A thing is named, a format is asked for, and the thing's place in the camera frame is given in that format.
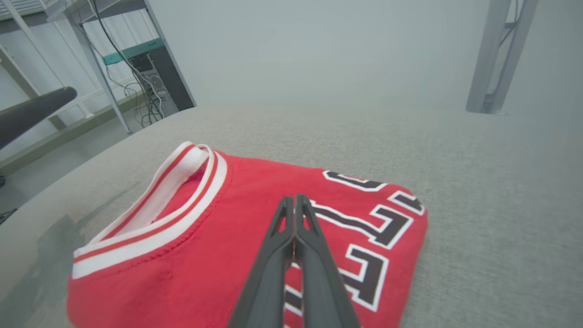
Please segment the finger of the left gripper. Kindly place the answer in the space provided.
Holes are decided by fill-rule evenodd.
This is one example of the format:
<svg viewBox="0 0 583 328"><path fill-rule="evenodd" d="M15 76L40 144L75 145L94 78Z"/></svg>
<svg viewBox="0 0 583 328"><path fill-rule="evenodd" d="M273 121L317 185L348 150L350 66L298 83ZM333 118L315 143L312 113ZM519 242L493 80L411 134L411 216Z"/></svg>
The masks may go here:
<svg viewBox="0 0 583 328"><path fill-rule="evenodd" d="M0 149L60 110L77 97L77 90L63 87L0 112Z"/></svg>

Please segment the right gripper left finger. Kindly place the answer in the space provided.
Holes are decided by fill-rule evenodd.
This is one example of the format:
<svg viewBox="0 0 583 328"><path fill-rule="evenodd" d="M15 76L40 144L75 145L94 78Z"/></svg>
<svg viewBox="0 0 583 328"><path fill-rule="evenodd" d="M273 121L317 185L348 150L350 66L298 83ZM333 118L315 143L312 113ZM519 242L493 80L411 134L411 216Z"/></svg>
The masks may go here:
<svg viewBox="0 0 583 328"><path fill-rule="evenodd" d="M228 328L282 328L285 274L293 254L294 199L284 197L270 222Z"/></svg>

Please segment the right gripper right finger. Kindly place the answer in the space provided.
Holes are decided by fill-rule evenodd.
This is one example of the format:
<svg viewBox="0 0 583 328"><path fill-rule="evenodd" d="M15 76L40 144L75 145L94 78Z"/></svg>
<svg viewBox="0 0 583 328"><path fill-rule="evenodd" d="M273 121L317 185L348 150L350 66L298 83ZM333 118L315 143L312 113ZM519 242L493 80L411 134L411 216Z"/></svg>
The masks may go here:
<svg viewBox="0 0 583 328"><path fill-rule="evenodd" d="M296 195L296 257L302 270L305 328L360 328L337 264L306 195Z"/></svg>

